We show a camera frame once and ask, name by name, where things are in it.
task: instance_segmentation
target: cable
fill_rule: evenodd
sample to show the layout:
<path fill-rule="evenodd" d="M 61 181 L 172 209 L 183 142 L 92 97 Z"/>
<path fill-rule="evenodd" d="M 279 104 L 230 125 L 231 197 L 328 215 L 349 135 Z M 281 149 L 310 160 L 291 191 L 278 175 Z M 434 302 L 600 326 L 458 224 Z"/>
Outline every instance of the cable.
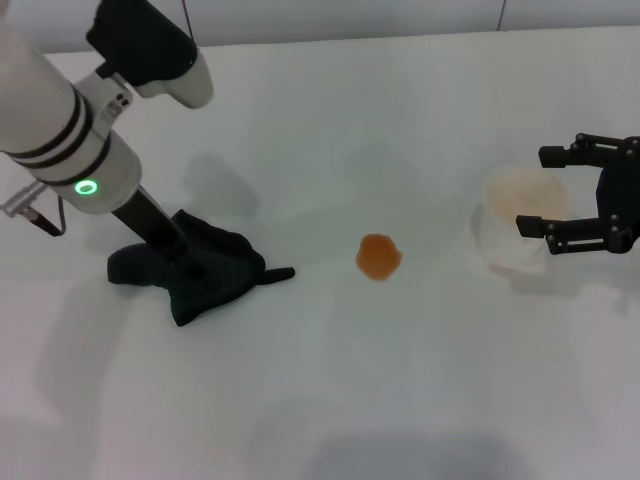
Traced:
<path fill-rule="evenodd" d="M 500 20 L 498 20 L 498 28 L 496 31 L 500 31 L 502 29 L 502 20 L 504 19 L 504 11 L 507 7 L 507 0 L 502 1 L 502 10 L 500 11 Z"/>
<path fill-rule="evenodd" d="M 61 237 L 67 231 L 67 219 L 64 215 L 64 202 L 62 201 L 62 197 L 58 197 L 58 214 L 60 215 L 60 228 L 56 227 L 47 217 L 34 208 L 27 207 L 21 212 L 24 218 L 52 237 Z"/>
<path fill-rule="evenodd" d="M 189 19 L 189 10 L 187 10 L 187 3 L 185 0 L 182 0 L 182 9 L 184 10 L 184 16 L 187 20 L 187 28 L 189 29 L 189 36 L 193 43 L 196 43 L 196 39 L 193 38 L 193 30 L 191 29 L 191 20 Z"/>
<path fill-rule="evenodd" d="M 60 215 L 60 236 L 67 233 L 67 219 L 64 215 L 64 200 L 58 197 L 58 214 Z"/>

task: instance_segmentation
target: table surface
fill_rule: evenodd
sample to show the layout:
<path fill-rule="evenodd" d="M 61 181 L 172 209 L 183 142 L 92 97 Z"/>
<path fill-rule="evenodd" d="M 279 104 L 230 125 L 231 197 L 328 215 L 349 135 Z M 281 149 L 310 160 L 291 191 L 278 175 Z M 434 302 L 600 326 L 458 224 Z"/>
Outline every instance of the table surface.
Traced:
<path fill-rule="evenodd" d="M 69 211 L 58 240 L 1 219 L 3 479 L 636 477 L 637 255 L 499 277 L 469 225 L 496 165 L 638 134 L 640 28 L 204 53 L 210 105 L 137 98 L 116 130 L 169 212 L 298 275 L 180 329 L 165 291 L 107 283 L 136 241 L 112 216 Z M 597 170 L 558 175 L 593 215 Z M 368 233 L 404 254 L 387 282 L 354 264 Z"/>

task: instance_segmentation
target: black towel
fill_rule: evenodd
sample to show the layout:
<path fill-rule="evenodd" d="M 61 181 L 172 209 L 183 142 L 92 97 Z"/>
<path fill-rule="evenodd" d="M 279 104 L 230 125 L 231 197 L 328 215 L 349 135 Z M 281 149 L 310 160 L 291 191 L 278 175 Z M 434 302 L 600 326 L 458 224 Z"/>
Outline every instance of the black towel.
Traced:
<path fill-rule="evenodd" d="M 183 210 L 174 223 L 191 241 L 206 275 L 193 278 L 146 243 L 131 245 L 109 257 L 108 277 L 116 285 L 155 285 L 171 297 L 171 312 L 182 327 L 202 313 L 241 297 L 256 285 L 288 280 L 293 268 L 266 270 L 265 261 L 239 233 L 212 227 Z"/>

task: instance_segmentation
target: white cup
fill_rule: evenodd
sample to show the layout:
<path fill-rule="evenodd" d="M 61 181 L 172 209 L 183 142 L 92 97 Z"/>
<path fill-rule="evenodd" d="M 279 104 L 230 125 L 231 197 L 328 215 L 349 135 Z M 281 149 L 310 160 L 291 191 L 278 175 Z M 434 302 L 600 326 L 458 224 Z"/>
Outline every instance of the white cup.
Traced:
<path fill-rule="evenodd" d="M 482 192 L 474 232 L 480 255 L 494 267 L 538 273 L 544 269 L 546 244 L 520 236 L 518 215 L 566 220 L 565 188 L 546 170 L 514 165 L 491 175 Z"/>

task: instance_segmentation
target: black stripe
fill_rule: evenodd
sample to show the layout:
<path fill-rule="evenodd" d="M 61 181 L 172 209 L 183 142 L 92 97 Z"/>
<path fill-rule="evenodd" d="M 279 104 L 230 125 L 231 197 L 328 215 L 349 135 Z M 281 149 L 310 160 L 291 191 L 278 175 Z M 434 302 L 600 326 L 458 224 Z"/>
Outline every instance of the black stripe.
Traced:
<path fill-rule="evenodd" d="M 110 149 L 111 149 L 111 135 L 107 137 L 107 140 L 104 142 L 104 145 L 102 146 L 102 150 L 100 150 L 100 153 L 98 154 L 96 159 L 93 161 L 93 163 L 91 163 L 91 165 L 89 165 L 79 174 L 74 175 L 73 177 L 67 178 L 66 180 L 56 180 L 55 182 L 48 182 L 45 180 L 40 180 L 40 181 L 45 185 L 49 185 L 50 187 L 65 187 L 67 185 L 73 185 L 74 183 L 79 182 L 80 180 L 84 180 L 85 178 L 90 176 L 93 172 L 95 172 L 98 169 L 98 167 L 100 167 L 100 165 L 102 165 L 102 162 L 104 162 L 104 159 L 107 158 L 107 155 L 109 154 Z"/>
<path fill-rule="evenodd" d="M 71 119 L 67 123 L 67 126 L 64 127 L 62 131 L 58 135 L 56 135 L 56 137 L 53 140 L 51 140 L 48 143 L 45 143 L 40 148 L 36 148 L 35 150 L 31 150 L 29 152 L 23 152 L 23 153 L 4 152 L 4 153 L 9 155 L 10 157 L 18 158 L 18 159 L 35 158 L 35 157 L 39 157 L 40 155 L 44 155 L 47 152 L 50 152 L 54 148 L 58 147 L 62 142 L 64 142 L 67 139 L 67 137 L 71 135 L 71 132 L 76 127 L 76 124 L 78 123 L 78 118 L 80 118 L 80 94 L 73 86 L 71 88 L 73 88 L 73 94 L 74 94 L 73 96 L 75 100 L 75 103 L 73 106 L 73 113 L 71 114 Z"/>
<path fill-rule="evenodd" d="M 89 135 L 89 132 L 91 131 L 91 126 L 93 124 L 92 122 L 93 115 L 91 113 L 91 105 L 89 105 L 89 102 L 84 97 L 82 97 L 82 101 L 84 102 L 84 106 L 85 106 L 84 125 L 82 125 L 82 130 L 80 131 L 80 134 L 73 141 L 71 145 L 69 145 L 67 148 L 65 148 L 62 152 L 58 153 L 57 155 L 54 155 L 53 157 L 47 160 L 43 160 L 42 162 L 30 163 L 30 162 L 20 162 L 16 160 L 16 163 L 19 163 L 23 167 L 29 168 L 31 170 L 38 170 L 40 168 L 53 167 L 54 165 L 57 165 L 58 163 L 63 162 L 64 160 L 69 158 L 71 155 L 73 155 L 76 152 L 76 150 L 80 148 L 80 145 L 82 145 L 82 143 L 87 139 L 87 136 Z"/>

